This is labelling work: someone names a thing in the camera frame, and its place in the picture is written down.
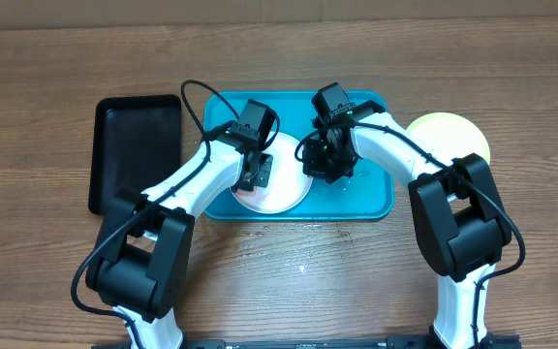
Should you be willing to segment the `white round plate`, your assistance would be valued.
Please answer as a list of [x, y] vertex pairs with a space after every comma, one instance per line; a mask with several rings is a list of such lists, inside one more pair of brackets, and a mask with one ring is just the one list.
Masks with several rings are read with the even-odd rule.
[[266, 196], [254, 200], [238, 200], [243, 206], [262, 214], [276, 214], [297, 206], [309, 192], [313, 178], [303, 172], [303, 164], [295, 159], [298, 140], [279, 133], [263, 153], [273, 156]]

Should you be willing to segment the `green and red sponge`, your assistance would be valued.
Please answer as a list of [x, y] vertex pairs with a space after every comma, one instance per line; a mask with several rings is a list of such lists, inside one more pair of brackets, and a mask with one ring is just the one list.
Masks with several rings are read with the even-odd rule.
[[234, 193], [234, 196], [238, 200], [254, 200], [254, 199], [264, 198], [266, 196], [266, 192], [264, 188], [254, 186], [251, 190], [245, 190], [243, 188], [239, 188]]

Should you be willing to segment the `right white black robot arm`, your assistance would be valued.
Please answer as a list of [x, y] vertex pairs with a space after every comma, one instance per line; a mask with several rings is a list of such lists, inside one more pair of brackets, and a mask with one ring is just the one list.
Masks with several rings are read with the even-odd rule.
[[438, 275], [429, 348], [495, 344], [484, 315], [487, 288], [517, 228], [506, 214], [488, 162], [402, 128], [382, 105], [317, 102], [314, 132], [294, 153], [306, 174], [333, 182], [369, 160], [409, 193], [418, 249]]

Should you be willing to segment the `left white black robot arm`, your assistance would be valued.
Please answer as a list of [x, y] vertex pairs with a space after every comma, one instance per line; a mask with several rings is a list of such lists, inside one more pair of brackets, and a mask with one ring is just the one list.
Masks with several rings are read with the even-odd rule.
[[203, 132], [198, 151], [162, 182], [118, 193], [74, 276], [72, 299], [80, 282], [95, 291], [106, 304], [95, 312], [124, 322], [130, 348], [180, 347], [173, 312], [196, 220], [221, 192], [264, 171], [262, 156], [276, 136], [227, 122]]

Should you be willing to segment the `yellow green-rimmed round plate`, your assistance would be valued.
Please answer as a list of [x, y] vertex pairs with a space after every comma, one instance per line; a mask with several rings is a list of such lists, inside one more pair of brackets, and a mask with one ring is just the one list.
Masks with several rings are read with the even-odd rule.
[[478, 154], [487, 164], [491, 152], [481, 129], [469, 119], [450, 112], [432, 112], [413, 121], [407, 131], [454, 157]]

